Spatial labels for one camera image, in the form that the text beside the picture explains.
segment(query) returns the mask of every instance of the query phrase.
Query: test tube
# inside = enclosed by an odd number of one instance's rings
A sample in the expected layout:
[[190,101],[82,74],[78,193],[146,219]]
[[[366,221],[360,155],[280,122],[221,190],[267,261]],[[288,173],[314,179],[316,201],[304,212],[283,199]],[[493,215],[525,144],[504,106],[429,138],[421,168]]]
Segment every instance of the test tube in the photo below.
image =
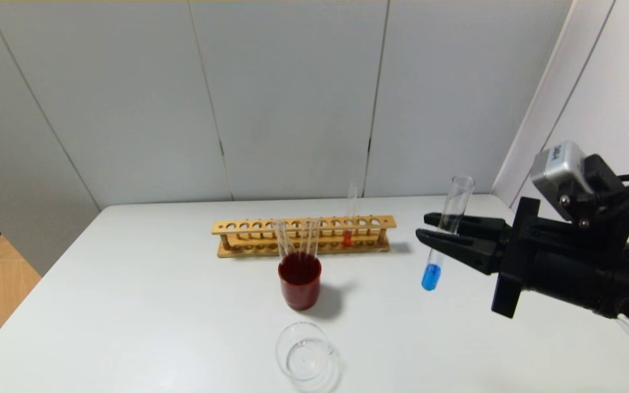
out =
[[[474,180],[472,177],[463,175],[453,176],[437,231],[445,234],[456,234],[462,217],[465,214],[467,200],[470,199],[473,190]],[[431,249],[429,258],[426,261],[424,278],[422,278],[422,288],[427,291],[436,289],[438,280],[441,277],[441,268],[443,267],[445,257],[446,256],[441,252]]]
[[[349,218],[349,221],[354,221],[354,216],[356,216],[356,198],[358,197],[358,185],[352,182],[349,185],[349,197],[348,197],[348,205],[346,206],[346,217]],[[352,238],[352,230],[344,229],[344,241],[341,244],[344,247],[351,247],[351,238]]]

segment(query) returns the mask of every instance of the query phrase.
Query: red liquid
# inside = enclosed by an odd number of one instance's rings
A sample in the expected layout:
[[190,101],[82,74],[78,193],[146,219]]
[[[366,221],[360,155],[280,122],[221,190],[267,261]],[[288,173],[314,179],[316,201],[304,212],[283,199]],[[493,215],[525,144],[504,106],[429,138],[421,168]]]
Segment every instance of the red liquid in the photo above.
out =
[[350,229],[344,231],[344,241],[341,242],[344,247],[351,247],[351,234],[352,231]]
[[302,311],[317,303],[322,265],[314,255],[292,252],[278,265],[280,289],[290,308]]

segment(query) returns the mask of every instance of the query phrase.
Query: test tube with red liquid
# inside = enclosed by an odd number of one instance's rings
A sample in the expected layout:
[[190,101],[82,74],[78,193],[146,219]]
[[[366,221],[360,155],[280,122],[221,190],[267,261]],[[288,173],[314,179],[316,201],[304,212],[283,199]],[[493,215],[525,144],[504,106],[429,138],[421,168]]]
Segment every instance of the test tube with red liquid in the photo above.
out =
[[[358,197],[358,185],[352,182],[349,186],[348,204],[346,206],[346,221],[345,224],[353,224],[354,216],[356,216],[356,198]],[[341,243],[344,247],[351,247],[353,236],[352,229],[344,229],[344,241]]]

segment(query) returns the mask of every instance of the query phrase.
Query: robotic arm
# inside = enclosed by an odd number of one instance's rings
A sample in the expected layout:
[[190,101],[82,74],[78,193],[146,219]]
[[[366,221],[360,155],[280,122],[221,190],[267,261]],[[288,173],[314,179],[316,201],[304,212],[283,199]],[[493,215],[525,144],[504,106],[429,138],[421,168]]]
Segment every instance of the robotic arm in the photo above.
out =
[[[531,181],[570,222],[539,217],[540,201],[521,198],[513,227],[465,216],[457,235],[417,229],[427,246],[484,274],[497,273],[492,311],[512,318],[521,291],[629,317],[629,182],[573,142],[535,157]],[[437,226],[440,213],[424,216]]]

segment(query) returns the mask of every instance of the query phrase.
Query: blue liquid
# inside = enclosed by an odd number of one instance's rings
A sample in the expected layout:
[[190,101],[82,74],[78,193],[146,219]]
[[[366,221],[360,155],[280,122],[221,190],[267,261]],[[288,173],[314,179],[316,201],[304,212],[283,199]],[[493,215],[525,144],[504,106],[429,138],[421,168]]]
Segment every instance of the blue liquid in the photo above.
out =
[[441,266],[427,264],[424,278],[422,278],[422,287],[427,291],[433,291],[436,289],[439,278],[441,278]]

